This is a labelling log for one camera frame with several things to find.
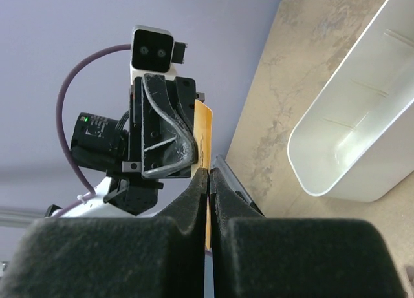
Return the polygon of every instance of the gray wall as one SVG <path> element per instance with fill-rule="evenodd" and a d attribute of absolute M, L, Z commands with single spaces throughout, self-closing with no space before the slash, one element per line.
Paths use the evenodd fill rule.
<path fill-rule="evenodd" d="M 54 109 L 65 75 L 98 49 L 128 43 L 135 24 L 168 29 L 189 47 L 192 77 L 214 111 L 213 153 L 226 154 L 280 0 L 0 0 L 0 206 L 45 209 L 84 193 L 58 145 Z M 127 109 L 129 54 L 89 65 L 64 107 L 70 137 L 81 111 Z M 102 174 L 87 172 L 92 183 Z M 163 208 L 188 181 L 166 183 Z M 20 232 L 0 228 L 0 259 Z"/>

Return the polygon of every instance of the camera lens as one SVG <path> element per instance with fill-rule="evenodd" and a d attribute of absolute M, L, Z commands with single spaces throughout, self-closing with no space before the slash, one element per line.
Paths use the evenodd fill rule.
<path fill-rule="evenodd" d="M 160 57 L 160 58 L 163 58 L 163 57 L 166 56 L 166 52 L 165 52 L 164 49 L 158 50 L 157 54 L 158 54 L 158 57 Z"/>
<path fill-rule="evenodd" d="M 143 54 L 144 56 L 146 56 L 148 54 L 148 48 L 146 46 L 142 46 L 140 48 L 140 52 L 141 52 L 141 54 Z"/>

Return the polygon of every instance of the beige stone surface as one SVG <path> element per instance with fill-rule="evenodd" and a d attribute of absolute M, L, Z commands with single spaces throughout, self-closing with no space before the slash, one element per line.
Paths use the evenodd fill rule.
<path fill-rule="evenodd" d="M 226 158 L 268 217 L 352 217 L 373 223 L 409 286 L 414 175 L 369 204 L 314 198 L 287 159 L 291 130 L 385 0 L 282 0 Z"/>

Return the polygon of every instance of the wooden stick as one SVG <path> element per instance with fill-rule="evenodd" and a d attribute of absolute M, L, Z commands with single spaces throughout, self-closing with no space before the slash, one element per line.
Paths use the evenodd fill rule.
<path fill-rule="evenodd" d="M 191 176 L 199 168 L 210 171 L 212 160 L 212 133 L 213 133 L 213 112 L 208 106 L 199 100 L 194 103 L 194 139 L 197 143 L 198 160 L 191 167 Z M 211 248 L 212 228 L 210 218 L 210 204 L 207 201 L 206 216 L 206 249 Z"/>

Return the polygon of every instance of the white bin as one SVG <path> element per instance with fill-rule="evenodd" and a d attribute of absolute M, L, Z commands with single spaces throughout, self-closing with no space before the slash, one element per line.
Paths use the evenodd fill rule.
<path fill-rule="evenodd" d="M 414 171 L 413 4 L 384 3 L 293 129 L 308 194 L 370 202 Z"/>

